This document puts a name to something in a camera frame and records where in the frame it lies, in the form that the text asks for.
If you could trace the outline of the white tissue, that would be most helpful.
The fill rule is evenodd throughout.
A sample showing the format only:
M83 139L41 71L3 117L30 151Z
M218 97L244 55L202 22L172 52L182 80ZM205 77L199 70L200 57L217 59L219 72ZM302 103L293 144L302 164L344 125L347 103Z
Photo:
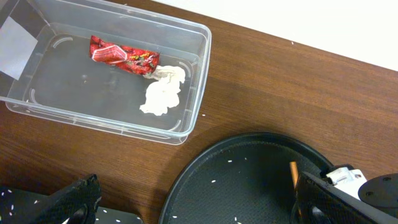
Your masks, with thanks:
M167 114L169 108L178 106L180 85L185 82L185 71L180 67L158 65L153 73L144 75L154 79L146 90L146 102L140 105L143 113L156 116Z

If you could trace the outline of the red snack wrapper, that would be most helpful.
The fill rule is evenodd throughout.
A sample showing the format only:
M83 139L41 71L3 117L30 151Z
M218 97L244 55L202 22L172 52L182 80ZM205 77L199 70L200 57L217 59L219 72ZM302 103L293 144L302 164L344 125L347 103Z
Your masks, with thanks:
M160 61L158 52L105 42L95 35L90 39L89 57L138 75L153 73Z

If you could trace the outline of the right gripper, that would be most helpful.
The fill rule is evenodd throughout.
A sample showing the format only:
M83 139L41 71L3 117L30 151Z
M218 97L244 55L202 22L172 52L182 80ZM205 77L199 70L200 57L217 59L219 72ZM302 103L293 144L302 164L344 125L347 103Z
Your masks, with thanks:
M320 174L331 185L344 193L359 199L359 189L367 182L364 174L349 164L334 166Z

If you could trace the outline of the wooden chopstick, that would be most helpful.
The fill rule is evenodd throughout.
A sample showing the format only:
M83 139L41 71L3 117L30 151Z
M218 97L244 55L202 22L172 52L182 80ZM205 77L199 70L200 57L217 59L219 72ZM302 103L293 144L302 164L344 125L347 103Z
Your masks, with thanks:
M289 162L289 166L290 166L290 172L291 172L291 176L292 176L292 182L293 182L294 188L296 188L297 182L299 179L299 170L297 167L297 163L295 161Z

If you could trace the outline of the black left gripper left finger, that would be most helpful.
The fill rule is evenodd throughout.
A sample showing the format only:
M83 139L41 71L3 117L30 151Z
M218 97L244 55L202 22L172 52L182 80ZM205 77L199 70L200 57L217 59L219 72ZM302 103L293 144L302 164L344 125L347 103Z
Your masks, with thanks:
M1 223L82 223L96 221L101 188L95 174L41 195L1 187Z

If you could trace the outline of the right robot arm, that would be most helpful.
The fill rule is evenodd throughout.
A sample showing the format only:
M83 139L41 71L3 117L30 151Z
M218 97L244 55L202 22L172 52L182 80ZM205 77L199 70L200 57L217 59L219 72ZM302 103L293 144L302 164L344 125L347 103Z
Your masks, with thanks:
M344 193L397 218L397 173L367 180L349 164L323 171L321 177Z

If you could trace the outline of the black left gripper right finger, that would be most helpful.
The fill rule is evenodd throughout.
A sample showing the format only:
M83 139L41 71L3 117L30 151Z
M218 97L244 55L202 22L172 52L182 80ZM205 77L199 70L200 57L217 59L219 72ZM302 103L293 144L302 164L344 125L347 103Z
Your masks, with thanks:
M294 214L298 223L397 223L397 218L362 202L308 172L298 177Z

